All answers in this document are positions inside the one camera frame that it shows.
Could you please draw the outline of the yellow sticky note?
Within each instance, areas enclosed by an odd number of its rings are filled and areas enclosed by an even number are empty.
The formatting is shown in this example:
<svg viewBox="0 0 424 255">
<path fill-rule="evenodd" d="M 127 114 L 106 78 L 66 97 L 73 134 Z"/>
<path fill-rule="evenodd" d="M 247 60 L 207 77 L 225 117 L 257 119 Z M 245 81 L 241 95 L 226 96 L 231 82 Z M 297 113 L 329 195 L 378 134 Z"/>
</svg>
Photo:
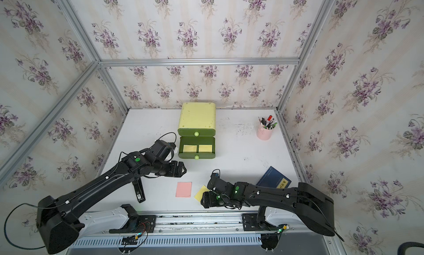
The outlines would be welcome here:
<svg viewBox="0 0 424 255">
<path fill-rule="evenodd" d="M 196 153 L 197 147 L 198 147 L 197 145 L 184 145 L 183 153 Z"/>
<path fill-rule="evenodd" d="M 200 188 L 200 190 L 196 193 L 196 195 L 194 196 L 194 198 L 198 201 L 198 202 L 201 202 L 201 200 L 202 200 L 202 197 L 203 197 L 203 193 L 205 193 L 205 192 L 209 192 L 210 190 L 209 189 L 207 189 L 207 187 L 206 186 L 202 186 L 201 188 Z"/>
<path fill-rule="evenodd" d="M 212 153 L 213 152 L 213 145 L 199 145 L 198 146 L 198 152 L 199 153 Z"/>
</svg>

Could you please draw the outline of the large pink sticky note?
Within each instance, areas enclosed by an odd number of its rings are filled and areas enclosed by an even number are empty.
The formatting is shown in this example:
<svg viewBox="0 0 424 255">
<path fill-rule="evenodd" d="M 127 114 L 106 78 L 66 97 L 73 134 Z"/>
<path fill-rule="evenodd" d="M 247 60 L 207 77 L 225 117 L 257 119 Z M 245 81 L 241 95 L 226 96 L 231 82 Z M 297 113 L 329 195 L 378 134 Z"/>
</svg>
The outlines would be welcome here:
<svg viewBox="0 0 424 255">
<path fill-rule="evenodd" d="M 192 182 L 178 182 L 176 188 L 177 198 L 190 198 L 192 193 Z"/>
</svg>

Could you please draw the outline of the green drawer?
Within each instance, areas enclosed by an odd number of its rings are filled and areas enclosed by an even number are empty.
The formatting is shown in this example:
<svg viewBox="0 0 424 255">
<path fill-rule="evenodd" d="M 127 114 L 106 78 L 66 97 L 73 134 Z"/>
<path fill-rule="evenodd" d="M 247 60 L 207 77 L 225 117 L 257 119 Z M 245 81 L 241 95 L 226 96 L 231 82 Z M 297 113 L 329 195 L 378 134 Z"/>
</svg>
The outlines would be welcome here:
<svg viewBox="0 0 424 255">
<path fill-rule="evenodd" d="M 214 159 L 214 137 L 181 137 L 178 156 L 181 159 Z"/>
<path fill-rule="evenodd" d="M 178 133 L 182 137 L 214 137 L 214 128 L 179 128 Z"/>
</svg>

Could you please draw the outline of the green top drawer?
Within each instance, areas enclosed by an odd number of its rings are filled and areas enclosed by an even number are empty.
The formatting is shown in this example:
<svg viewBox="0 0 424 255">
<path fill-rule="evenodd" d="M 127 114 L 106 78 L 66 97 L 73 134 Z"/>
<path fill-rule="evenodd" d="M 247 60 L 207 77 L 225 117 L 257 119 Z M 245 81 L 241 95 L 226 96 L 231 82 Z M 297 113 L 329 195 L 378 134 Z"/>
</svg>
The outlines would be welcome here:
<svg viewBox="0 0 424 255">
<path fill-rule="evenodd" d="M 182 137 L 214 137 L 214 128 L 179 128 L 178 133 Z"/>
</svg>

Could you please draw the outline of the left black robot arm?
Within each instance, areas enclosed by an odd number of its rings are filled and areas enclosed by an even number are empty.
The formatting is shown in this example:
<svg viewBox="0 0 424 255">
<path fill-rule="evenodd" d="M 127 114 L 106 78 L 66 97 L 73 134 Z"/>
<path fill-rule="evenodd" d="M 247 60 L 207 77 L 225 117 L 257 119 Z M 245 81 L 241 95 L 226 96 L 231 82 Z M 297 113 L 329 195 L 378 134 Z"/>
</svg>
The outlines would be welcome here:
<svg viewBox="0 0 424 255">
<path fill-rule="evenodd" d="M 146 149 L 126 154 L 106 173 L 58 198 L 47 196 L 35 205 L 36 228 L 50 255 L 69 248 L 79 238 L 100 231 L 133 233 L 147 231 L 130 204 L 91 215 L 87 211 L 119 188 L 131 183 L 138 202 L 145 201 L 141 178 L 175 177 L 186 174 L 183 162 L 174 161 L 175 143 L 157 139 Z"/>
</svg>

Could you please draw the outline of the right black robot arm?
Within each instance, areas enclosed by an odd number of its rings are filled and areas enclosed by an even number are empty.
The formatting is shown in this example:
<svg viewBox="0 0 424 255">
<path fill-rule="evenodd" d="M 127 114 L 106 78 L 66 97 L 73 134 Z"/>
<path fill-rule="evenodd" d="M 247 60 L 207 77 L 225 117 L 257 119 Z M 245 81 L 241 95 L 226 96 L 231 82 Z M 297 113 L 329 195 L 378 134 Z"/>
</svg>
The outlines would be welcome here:
<svg viewBox="0 0 424 255">
<path fill-rule="evenodd" d="M 311 231 L 323 236 L 344 239 L 335 228 L 334 201 L 313 186 L 300 182 L 297 187 L 268 188 L 247 182 L 226 182 L 220 173 L 212 172 L 202 194 L 201 205 L 205 208 L 225 207 L 240 210 L 243 206 L 276 208 L 295 214 Z"/>
</svg>

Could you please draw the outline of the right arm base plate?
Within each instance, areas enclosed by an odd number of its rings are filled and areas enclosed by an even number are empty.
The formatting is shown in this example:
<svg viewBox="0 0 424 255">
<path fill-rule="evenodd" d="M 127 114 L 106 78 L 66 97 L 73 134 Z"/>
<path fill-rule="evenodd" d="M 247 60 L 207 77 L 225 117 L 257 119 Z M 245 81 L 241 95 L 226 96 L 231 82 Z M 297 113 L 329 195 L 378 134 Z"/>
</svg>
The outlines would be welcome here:
<svg viewBox="0 0 424 255">
<path fill-rule="evenodd" d="M 287 224 L 272 225 L 265 221 L 264 215 L 258 213 L 243 213 L 242 226 L 244 231 L 272 231 L 281 233 L 289 229 Z"/>
</svg>

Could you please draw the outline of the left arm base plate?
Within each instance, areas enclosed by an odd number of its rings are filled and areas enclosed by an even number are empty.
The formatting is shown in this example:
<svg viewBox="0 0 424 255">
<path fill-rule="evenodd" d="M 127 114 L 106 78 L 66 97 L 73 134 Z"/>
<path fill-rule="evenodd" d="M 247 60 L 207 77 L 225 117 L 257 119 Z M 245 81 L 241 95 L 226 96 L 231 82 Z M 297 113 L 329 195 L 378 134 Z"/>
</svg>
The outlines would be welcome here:
<svg viewBox="0 0 424 255">
<path fill-rule="evenodd" d="M 131 217 L 127 223 L 120 229 L 109 230 L 110 234 L 130 234 L 130 233 L 141 233 L 146 230 L 148 233 L 153 233 L 156 224 L 155 215 L 139 215 Z"/>
</svg>

